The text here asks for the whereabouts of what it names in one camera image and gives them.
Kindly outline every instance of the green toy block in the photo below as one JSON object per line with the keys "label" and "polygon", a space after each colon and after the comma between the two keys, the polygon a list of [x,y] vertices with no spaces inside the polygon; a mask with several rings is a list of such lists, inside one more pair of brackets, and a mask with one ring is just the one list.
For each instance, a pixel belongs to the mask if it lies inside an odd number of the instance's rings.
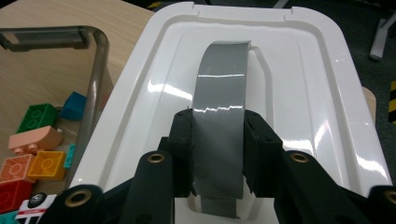
{"label": "green toy block", "polygon": [[33,129],[52,125],[57,115],[58,111],[50,104],[30,105],[17,133],[24,133]]}

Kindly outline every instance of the black mechanical part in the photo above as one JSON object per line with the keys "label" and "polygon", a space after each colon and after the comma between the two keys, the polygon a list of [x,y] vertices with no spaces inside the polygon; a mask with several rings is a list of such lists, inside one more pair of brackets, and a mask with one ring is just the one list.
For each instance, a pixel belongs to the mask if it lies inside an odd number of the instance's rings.
{"label": "black mechanical part", "polygon": [[[284,186],[275,196],[279,223],[371,223],[314,157],[301,151],[286,151],[282,161]],[[301,222],[288,220],[290,210],[293,216],[298,211]]]}
{"label": "black mechanical part", "polygon": [[192,109],[175,114],[166,151],[174,159],[174,193],[176,198],[187,198],[192,188]]}
{"label": "black mechanical part", "polygon": [[396,222],[396,188],[394,186],[375,186],[367,198],[370,215],[375,223],[391,224]]}
{"label": "black mechanical part", "polygon": [[258,113],[246,110],[244,169],[250,192],[258,198],[274,198],[280,180],[282,140]]}
{"label": "black mechanical part", "polygon": [[59,194],[39,224],[92,223],[102,190],[94,185],[79,185]]}
{"label": "black mechanical part", "polygon": [[120,214],[128,197],[132,181],[131,178],[102,194],[92,216],[92,223],[117,224],[120,222]]}
{"label": "black mechanical part", "polygon": [[174,223],[173,160],[166,151],[140,158],[120,224]]}

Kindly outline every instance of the floor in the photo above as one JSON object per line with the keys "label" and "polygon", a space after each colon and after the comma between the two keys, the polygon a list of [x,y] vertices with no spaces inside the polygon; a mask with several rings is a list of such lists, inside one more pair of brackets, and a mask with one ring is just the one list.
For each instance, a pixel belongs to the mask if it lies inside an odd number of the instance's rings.
{"label": "floor", "polygon": [[[205,5],[205,0],[195,0]],[[215,6],[272,7],[275,0],[211,0]],[[387,18],[392,10],[379,3],[369,4],[360,0],[289,0],[285,8],[308,7],[334,20],[344,33],[361,85],[375,95],[376,130],[388,164],[390,176],[396,183],[396,125],[388,122],[390,82],[396,80],[396,38],[389,37],[383,59],[369,60],[368,55],[375,36],[375,29],[381,18]],[[162,2],[161,7],[174,2]],[[391,27],[390,36],[396,35],[396,25]]]}

